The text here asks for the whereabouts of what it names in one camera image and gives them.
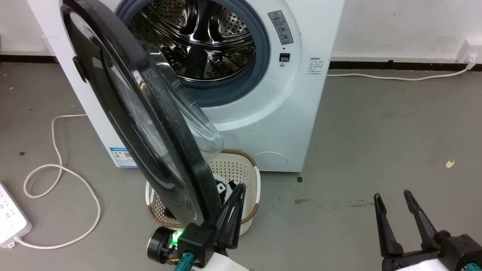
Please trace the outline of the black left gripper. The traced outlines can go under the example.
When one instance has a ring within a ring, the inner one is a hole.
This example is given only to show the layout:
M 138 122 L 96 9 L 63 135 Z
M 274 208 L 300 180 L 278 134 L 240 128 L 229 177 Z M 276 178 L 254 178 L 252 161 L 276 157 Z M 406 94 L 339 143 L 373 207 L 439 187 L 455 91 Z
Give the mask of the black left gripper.
M 182 258 L 185 254 L 191 253 L 195 260 L 194 266 L 204 268 L 215 253 L 215 245 L 236 249 L 245 197 L 246 186 L 238 184 L 222 207 L 216 224 L 204 222 L 201 225 L 187 225 L 178 238 L 178 257 Z

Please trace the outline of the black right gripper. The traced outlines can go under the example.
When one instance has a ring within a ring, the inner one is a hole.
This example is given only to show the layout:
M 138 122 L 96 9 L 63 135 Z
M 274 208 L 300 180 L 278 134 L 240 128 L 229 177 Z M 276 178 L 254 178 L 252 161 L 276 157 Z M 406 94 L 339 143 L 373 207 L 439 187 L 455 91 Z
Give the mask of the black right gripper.
M 481 245 L 466 234 L 451 236 L 447 230 L 437 232 L 412 192 L 405 189 L 403 195 L 410 213 L 414 216 L 422 250 L 404 253 L 387 219 L 387 209 L 382 197 L 376 193 L 374 205 L 383 271 L 400 271 L 429 260 L 438 260 L 448 271 L 481 270 Z

